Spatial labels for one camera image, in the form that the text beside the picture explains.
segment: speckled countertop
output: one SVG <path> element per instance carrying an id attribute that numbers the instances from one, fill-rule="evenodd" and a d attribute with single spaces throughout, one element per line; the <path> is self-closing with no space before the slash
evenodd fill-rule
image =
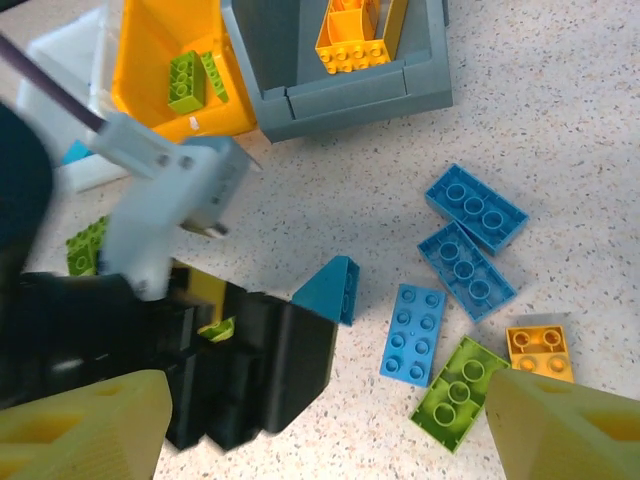
<path id="1" fill-rule="evenodd" d="M 96 4 L 31 0 L 0 28 L 24 46 Z M 531 220 L 495 259 L 519 295 L 478 326 L 450 300 L 434 368 L 463 334 L 507 358 L 506 326 L 558 322 L 578 383 L 640 398 L 640 4 L 452 0 L 450 12 L 455 107 L 278 145 L 239 139 L 264 177 L 228 240 L 183 233 L 177 256 L 288 298 L 350 255 L 357 318 L 339 331 L 326 391 L 282 434 L 224 456 L 206 442 L 167 449 L 156 478 L 504 478 L 484 416 L 452 456 L 407 418 L 424 390 L 378 374 L 398 284 L 438 287 L 416 244 L 443 225 L 423 194 L 451 162 Z M 17 77 L 1 68 L 13 99 Z M 127 185 L 64 201 L 35 267 L 65 271 L 64 239 Z"/>

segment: white speckled surface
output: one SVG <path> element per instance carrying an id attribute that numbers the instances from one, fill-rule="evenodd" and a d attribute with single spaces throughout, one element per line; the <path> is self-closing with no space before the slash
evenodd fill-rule
<path id="1" fill-rule="evenodd" d="M 31 0 L 0 15 L 20 45 L 96 0 Z M 451 1 L 455 107 L 271 146 L 231 237 L 183 233 L 180 259 L 289 297 L 335 254 L 361 266 L 357 319 L 338 335 L 331 383 L 284 433 L 221 456 L 165 450 L 158 479 L 502 479 L 484 417 L 455 456 L 409 420 L 424 391 L 378 374 L 397 286 L 437 287 L 416 244 L 443 220 L 423 193 L 459 162 L 527 211 L 496 266 L 519 290 L 474 327 L 449 301 L 439 370 L 463 334 L 506 358 L 504 328 L 554 314 L 578 383 L 640 398 L 640 4 L 636 0 Z M 1 93 L 17 77 L 1 66 Z M 64 271 L 64 239 L 109 212 L 122 181 L 60 205 L 35 266 Z"/>

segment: cable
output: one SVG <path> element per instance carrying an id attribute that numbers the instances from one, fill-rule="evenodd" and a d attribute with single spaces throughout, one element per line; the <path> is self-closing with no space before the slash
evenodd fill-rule
<path id="1" fill-rule="evenodd" d="M 97 132 L 102 128 L 105 123 L 102 118 L 73 98 L 69 92 L 22 53 L 3 33 L 0 33 L 0 56 L 91 130 Z"/>

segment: gray storage box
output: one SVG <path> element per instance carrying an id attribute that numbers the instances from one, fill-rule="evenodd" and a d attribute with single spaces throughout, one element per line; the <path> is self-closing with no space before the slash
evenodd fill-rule
<path id="1" fill-rule="evenodd" d="M 395 61 L 336 75 L 315 51 L 328 1 L 221 0 L 258 125 L 269 140 L 453 105 L 447 0 L 409 0 Z"/>

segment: yellow bin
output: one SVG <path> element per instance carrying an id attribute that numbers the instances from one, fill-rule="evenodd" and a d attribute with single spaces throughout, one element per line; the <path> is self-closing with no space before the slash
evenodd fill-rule
<path id="1" fill-rule="evenodd" d="M 213 53 L 229 99 L 218 98 L 205 78 L 204 108 L 179 115 L 168 105 L 169 64 L 190 50 Z M 119 110 L 173 142 L 238 135 L 256 126 L 220 0 L 125 0 L 112 96 Z"/>

